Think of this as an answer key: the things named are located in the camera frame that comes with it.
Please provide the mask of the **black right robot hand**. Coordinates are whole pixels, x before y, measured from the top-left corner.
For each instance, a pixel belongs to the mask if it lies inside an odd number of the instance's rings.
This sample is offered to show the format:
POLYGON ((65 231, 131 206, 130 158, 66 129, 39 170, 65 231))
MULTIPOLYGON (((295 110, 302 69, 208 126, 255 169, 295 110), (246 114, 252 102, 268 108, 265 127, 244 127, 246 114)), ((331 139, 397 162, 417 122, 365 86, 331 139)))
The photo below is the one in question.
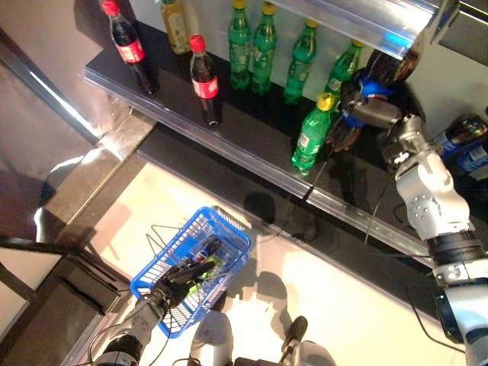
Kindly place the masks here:
POLYGON ((392 149, 399 139, 421 133, 425 126, 423 112, 410 87, 403 83, 393 89, 391 97, 369 94, 359 81, 346 82, 341 89, 341 117, 337 121, 336 137, 331 139, 336 152, 350 149, 366 126, 385 131, 380 143, 392 149))

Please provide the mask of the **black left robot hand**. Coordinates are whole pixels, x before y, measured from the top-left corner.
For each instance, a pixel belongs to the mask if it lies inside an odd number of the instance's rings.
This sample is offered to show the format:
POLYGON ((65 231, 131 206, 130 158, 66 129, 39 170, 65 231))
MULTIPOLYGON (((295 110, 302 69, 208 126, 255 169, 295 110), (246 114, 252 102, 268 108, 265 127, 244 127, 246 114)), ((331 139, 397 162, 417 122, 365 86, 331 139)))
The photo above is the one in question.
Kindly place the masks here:
POLYGON ((214 261, 196 262, 185 259, 172 266, 153 286, 149 299, 164 311, 178 306, 197 284, 204 281, 203 276, 214 270, 214 261))

